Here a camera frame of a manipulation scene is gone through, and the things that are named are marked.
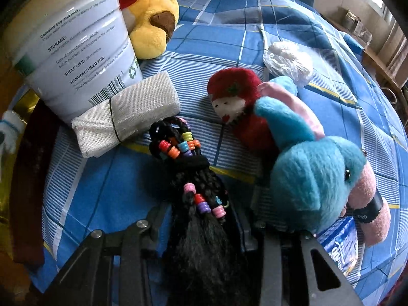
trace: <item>plastic bag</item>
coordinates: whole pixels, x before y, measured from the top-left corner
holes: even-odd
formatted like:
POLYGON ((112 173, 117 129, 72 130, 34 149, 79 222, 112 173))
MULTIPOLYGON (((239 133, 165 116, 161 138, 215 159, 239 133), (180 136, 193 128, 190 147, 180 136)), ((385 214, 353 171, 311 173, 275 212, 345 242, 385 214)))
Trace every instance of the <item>plastic bag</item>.
POLYGON ((271 74, 288 76, 297 86, 304 87, 312 79, 312 59, 294 42, 274 42, 264 53, 264 63, 271 74))

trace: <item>black elastic band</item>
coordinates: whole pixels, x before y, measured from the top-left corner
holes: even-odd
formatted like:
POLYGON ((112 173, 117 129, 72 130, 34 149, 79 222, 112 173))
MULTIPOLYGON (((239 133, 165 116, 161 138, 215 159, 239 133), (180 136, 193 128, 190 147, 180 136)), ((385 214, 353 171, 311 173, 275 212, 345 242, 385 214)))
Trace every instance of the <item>black elastic band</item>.
POLYGON ((119 136, 118 136, 118 132, 116 131, 116 127, 115 127, 115 122, 113 121, 113 114, 112 114, 112 98, 109 98, 109 110, 111 111, 111 119, 112 119, 112 125, 113 125, 113 129, 115 131, 115 135, 116 135, 116 139, 118 140, 118 142, 121 143, 119 136))
POLYGON ((361 223, 370 223, 376 219, 383 205, 383 199, 377 190, 366 207, 354 210, 354 217, 361 223))
POLYGON ((169 170, 174 173, 186 170, 202 170, 210 167, 207 158, 203 155, 178 157, 177 160, 167 160, 167 164, 169 170))

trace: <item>bed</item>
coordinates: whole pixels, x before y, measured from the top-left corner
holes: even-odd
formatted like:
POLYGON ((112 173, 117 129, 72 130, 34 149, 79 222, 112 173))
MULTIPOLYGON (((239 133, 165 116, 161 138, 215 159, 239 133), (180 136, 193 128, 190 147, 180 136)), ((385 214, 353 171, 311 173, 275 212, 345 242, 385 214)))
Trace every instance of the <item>bed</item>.
MULTIPOLYGON (((317 115, 326 135, 353 141, 368 153, 378 190, 391 208, 385 242, 365 248, 348 280, 366 306, 382 300, 408 257, 408 148, 403 125, 378 84, 362 68, 362 48, 299 0, 178 0, 180 21, 160 57, 141 63, 144 77, 167 71, 179 94, 180 116, 191 124, 203 153, 227 189, 258 217, 275 221, 260 161, 249 154, 214 113, 206 85, 229 67, 273 78, 262 55, 271 42, 299 44, 313 59, 312 81, 299 97, 317 115)), ((42 229, 45 265, 31 273, 44 291, 79 243, 94 229, 114 232, 145 218, 163 200, 162 165, 148 154, 148 135, 84 159, 75 135, 58 131, 46 179, 42 229)), ((155 306, 164 306, 160 268, 150 264, 155 306)))

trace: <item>yellow bear plush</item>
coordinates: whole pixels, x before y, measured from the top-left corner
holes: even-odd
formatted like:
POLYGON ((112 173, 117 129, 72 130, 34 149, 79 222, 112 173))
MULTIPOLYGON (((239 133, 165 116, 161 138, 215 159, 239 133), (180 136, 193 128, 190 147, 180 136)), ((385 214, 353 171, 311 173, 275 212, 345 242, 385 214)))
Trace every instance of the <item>yellow bear plush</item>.
POLYGON ((161 55, 179 19, 177 0, 119 0, 135 55, 161 55))

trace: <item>black hair tie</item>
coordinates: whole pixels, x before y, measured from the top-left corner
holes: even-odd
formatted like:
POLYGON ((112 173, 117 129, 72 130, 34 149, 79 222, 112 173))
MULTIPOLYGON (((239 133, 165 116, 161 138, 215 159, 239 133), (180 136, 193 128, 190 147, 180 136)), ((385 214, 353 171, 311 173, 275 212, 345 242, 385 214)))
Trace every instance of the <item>black hair tie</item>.
POLYGON ((371 199, 371 201, 367 204, 366 207, 355 209, 353 213, 358 222, 370 223, 376 219, 378 214, 380 214, 380 210, 381 208, 383 208, 383 205, 384 205, 383 199, 377 190, 375 192, 374 197, 371 199))
POLYGON ((210 163, 203 155, 178 157, 177 160, 166 160, 166 162, 169 170, 176 174, 187 170, 197 171, 210 167, 210 163))

